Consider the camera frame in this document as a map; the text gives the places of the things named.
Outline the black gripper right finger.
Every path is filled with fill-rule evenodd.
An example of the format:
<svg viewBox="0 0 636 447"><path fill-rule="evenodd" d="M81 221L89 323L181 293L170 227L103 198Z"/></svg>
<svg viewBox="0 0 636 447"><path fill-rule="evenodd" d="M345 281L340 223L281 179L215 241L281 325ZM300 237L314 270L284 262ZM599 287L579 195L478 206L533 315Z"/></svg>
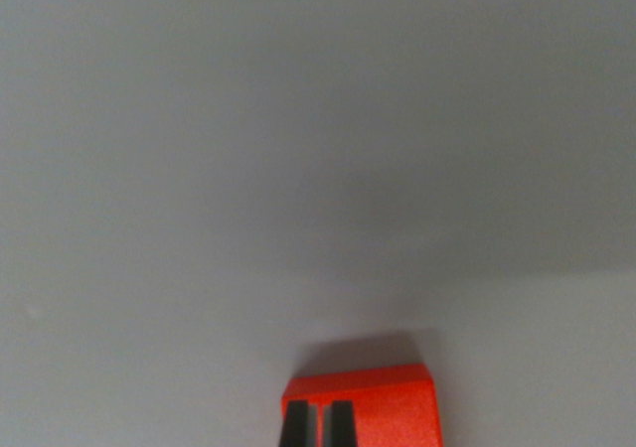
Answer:
<svg viewBox="0 0 636 447"><path fill-rule="evenodd" d="M351 400L335 400L325 411L325 445L358 446L354 404Z"/></svg>

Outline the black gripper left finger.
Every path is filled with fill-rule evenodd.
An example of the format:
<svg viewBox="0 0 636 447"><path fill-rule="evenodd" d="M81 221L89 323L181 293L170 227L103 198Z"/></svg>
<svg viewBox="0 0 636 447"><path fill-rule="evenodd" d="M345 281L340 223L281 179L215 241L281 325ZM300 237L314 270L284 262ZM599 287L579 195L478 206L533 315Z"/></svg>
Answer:
<svg viewBox="0 0 636 447"><path fill-rule="evenodd" d="M309 445L309 403L292 400L286 404L279 447L307 447Z"/></svg>

